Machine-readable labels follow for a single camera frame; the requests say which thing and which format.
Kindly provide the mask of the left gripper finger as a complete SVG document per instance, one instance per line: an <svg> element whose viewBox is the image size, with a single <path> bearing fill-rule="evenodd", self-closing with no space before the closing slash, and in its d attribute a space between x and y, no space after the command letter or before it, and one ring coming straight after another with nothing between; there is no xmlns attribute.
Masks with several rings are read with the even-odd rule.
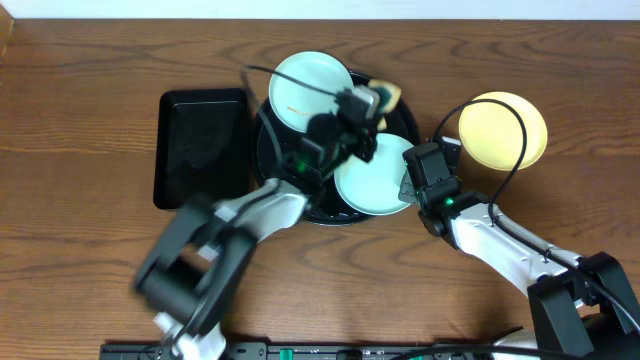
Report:
<svg viewBox="0 0 640 360"><path fill-rule="evenodd" d="M377 130L371 128L360 128L357 130L357 145L355 156L360 160L369 163L377 149Z"/></svg>
<svg viewBox="0 0 640 360"><path fill-rule="evenodd" d="M373 118L380 104L380 95L364 85L355 86L352 95L355 98L357 113L367 120Z"/></svg>

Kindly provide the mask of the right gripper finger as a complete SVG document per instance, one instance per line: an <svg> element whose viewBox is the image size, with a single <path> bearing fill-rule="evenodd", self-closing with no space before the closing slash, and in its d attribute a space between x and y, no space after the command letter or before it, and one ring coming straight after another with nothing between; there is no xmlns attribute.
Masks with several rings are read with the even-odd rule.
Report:
<svg viewBox="0 0 640 360"><path fill-rule="evenodd" d="M402 177L398 199L409 204L418 203L415 195L415 188L408 172L406 172Z"/></svg>
<svg viewBox="0 0 640 360"><path fill-rule="evenodd" d="M449 172L455 175L462 150L461 141L450 137L441 137L439 139L439 145Z"/></svg>

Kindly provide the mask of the green yellow sponge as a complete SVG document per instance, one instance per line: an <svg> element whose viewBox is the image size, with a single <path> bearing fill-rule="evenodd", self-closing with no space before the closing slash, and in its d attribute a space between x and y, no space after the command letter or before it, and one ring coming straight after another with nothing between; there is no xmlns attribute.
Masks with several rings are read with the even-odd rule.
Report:
<svg viewBox="0 0 640 360"><path fill-rule="evenodd" d="M379 95L374 123L376 130L381 132L387 129L385 115L394 110L400 100L402 90L399 86L380 79L371 79L368 87Z"/></svg>

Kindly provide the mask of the yellow plate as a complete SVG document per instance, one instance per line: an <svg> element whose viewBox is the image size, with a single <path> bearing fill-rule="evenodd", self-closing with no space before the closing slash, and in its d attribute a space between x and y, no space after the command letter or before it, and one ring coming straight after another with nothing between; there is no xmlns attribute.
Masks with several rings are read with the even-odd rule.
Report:
<svg viewBox="0 0 640 360"><path fill-rule="evenodd" d="M508 92L489 92L476 100L497 100L509 105L522 118L527 147L520 165L533 165L544 154L548 140L546 123L528 100ZM459 118L459 134L467 152L486 167L510 171L522 149L522 131L516 117L502 105L482 102L467 106Z"/></svg>

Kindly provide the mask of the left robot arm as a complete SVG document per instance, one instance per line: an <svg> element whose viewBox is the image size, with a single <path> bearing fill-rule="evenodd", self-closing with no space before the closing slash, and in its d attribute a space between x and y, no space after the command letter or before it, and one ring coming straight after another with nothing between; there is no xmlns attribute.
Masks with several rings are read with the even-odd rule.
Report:
<svg viewBox="0 0 640 360"><path fill-rule="evenodd" d="M163 343L177 358L221 357L220 322L259 242L298 223L350 156L372 159L384 120L379 91L358 85L333 98L337 112L313 116L299 147L278 159L262 187L187 202L143 261L133 287L156 310Z"/></svg>

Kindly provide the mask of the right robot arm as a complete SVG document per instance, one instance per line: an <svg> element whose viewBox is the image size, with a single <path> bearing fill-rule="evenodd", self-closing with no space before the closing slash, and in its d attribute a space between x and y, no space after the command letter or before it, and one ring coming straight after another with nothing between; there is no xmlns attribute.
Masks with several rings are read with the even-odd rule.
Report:
<svg viewBox="0 0 640 360"><path fill-rule="evenodd" d="M528 345L534 356L555 352L589 359L639 356L639 301L618 260L585 257L548 243L509 219L495 201L462 191L455 170L461 144L439 138L406 150L406 182L428 232L507 279L529 301L530 335L506 345Z"/></svg>

